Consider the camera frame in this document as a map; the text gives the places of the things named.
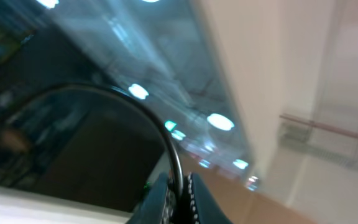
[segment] white wall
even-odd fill
[[[229,89],[264,175],[282,110],[277,1],[199,0]]]
[[[284,112],[311,118],[337,0],[281,0]]]
[[[358,171],[294,151],[277,151],[262,187],[269,197],[322,224],[358,223]]]
[[[316,119],[358,131],[358,1],[343,2],[331,48]]]
[[[119,224],[130,216],[107,208],[0,188],[0,224]]]
[[[264,175],[279,115],[313,113],[336,0],[198,0]]]

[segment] ceiling light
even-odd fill
[[[170,120],[166,121],[164,124],[165,128],[167,128],[168,131],[172,131],[172,129],[174,129],[176,127],[176,125],[177,124],[175,122],[170,121]]]
[[[47,9],[53,9],[55,5],[59,4],[59,0],[37,0],[41,5]]]
[[[171,135],[174,139],[179,140],[179,141],[182,141],[183,138],[186,137],[185,133],[178,131],[178,130],[174,130]]]
[[[207,142],[205,142],[204,147],[206,149],[208,149],[209,151],[213,152],[214,148],[215,148],[215,145],[212,142],[207,141]]]
[[[245,169],[248,166],[248,162],[242,161],[241,159],[236,159],[233,164],[240,169]]]
[[[224,131],[229,131],[234,127],[234,123],[231,120],[220,114],[213,113],[209,115],[206,119],[215,128],[219,128]]]
[[[202,159],[199,161],[198,164],[202,167],[209,168],[210,162],[206,161],[205,159]]]
[[[257,187],[253,186],[253,185],[248,186],[248,190],[250,190],[250,191],[255,191],[256,188]]]
[[[149,95],[148,91],[145,90],[143,87],[141,87],[138,84],[132,84],[129,88],[128,88],[129,92],[132,93],[132,95],[134,95],[134,97],[144,100],[146,99],[146,96]]]

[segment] handrail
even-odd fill
[[[299,124],[304,124],[304,125],[310,126],[312,128],[318,128],[318,129],[322,129],[322,130],[329,131],[332,133],[347,136],[350,138],[358,139],[358,133],[353,132],[353,131],[348,131],[348,130],[342,129],[342,128],[337,128],[335,126],[331,126],[328,124],[299,118],[297,116],[293,116],[293,115],[289,115],[289,114],[282,114],[282,115],[280,115],[280,118],[288,120],[288,121],[293,121],[293,122],[296,122]]]

